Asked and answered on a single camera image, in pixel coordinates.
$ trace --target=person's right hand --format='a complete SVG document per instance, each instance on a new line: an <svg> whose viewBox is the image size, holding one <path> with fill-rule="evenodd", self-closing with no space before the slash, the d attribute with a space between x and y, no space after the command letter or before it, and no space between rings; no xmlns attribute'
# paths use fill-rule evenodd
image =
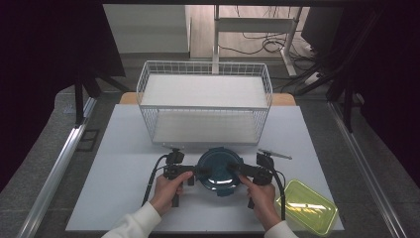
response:
<svg viewBox="0 0 420 238"><path fill-rule="evenodd" d="M273 184L256 185L247 177L239 175L241 182L248 187L248 197L255 204L254 213L265 231L281 221L274 207L275 188Z"/></svg>

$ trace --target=lid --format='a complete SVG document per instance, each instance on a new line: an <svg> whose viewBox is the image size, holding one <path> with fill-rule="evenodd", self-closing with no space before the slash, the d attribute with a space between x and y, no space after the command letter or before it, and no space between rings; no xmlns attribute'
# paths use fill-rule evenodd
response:
<svg viewBox="0 0 420 238"><path fill-rule="evenodd" d="M218 196L234 193L234 188L241 182L237 175L228 170L228 165L243 164L244 160L235 152L223 147L210 149L198 161L197 168L210 170L210 175L197 176L208 189L217 192Z"/></svg>
<svg viewBox="0 0 420 238"><path fill-rule="evenodd" d="M286 214L318 236L327 236L337 216L337 206L301 181L293 179L284 190ZM281 206L280 198L276 201Z"/></svg>

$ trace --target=black curtain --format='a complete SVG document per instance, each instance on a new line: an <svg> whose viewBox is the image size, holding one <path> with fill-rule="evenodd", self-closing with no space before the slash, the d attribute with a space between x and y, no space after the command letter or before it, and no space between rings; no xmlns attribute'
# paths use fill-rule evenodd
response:
<svg viewBox="0 0 420 238"><path fill-rule="evenodd" d="M38 139L56 94L92 68L124 76L101 4L0 3L0 189Z"/></svg>
<svg viewBox="0 0 420 238"><path fill-rule="evenodd" d="M415 6L389 3L357 58L354 79L366 102L363 115L420 186L420 9Z"/></svg>

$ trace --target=gray carpet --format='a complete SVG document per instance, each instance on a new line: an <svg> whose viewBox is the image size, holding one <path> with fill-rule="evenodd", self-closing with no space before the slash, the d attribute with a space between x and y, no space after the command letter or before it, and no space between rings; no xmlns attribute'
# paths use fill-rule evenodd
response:
<svg viewBox="0 0 420 238"><path fill-rule="evenodd" d="M125 63L128 77L121 79L121 82L134 89L140 74L139 65L142 65L142 62L142 59L128 59ZM272 62L268 62L270 75L282 77L284 69L271 64ZM276 80L273 85L283 85L286 82L287 80ZM92 137L97 133L98 140L93 145L91 142L79 144L78 148L81 151L74 154L36 237L100 237L101 235L64 231L105 132L113 106L121 97L121 93L115 88L102 82L100 84L106 92L98 99L94 115L87 127L91 132L86 134L87 137ZM323 98L321 88L296 98L296 101L302 109L320 164L346 229L333 232L331 237L391 237ZM57 95L55 110L49 124L15 176L0 193L0 237L16 237L18 234L73 127L75 115L71 113L69 106L73 104L72 88ZM407 236L415 237L420 233L416 225L420 224L419 188L368 126L359 108L353 111L353 125L354 135L392 202ZM298 232L298 236L314 237L307 232Z"/></svg>

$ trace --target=white sleeve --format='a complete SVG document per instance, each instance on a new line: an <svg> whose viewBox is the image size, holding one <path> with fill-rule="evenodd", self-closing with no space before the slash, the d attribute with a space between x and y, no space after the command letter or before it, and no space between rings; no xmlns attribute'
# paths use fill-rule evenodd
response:
<svg viewBox="0 0 420 238"><path fill-rule="evenodd" d="M287 225L287 221L278 222L275 226L267 230L264 238L297 238Z"/></svg>
<svg viewBox="0 0 420 238"><path fill-rule="evenodd" d="M160 222L161 217L158 212L149 202L146 202L135 213L125 215L116 223L115 228L102 238L148 237Z"/></svg>

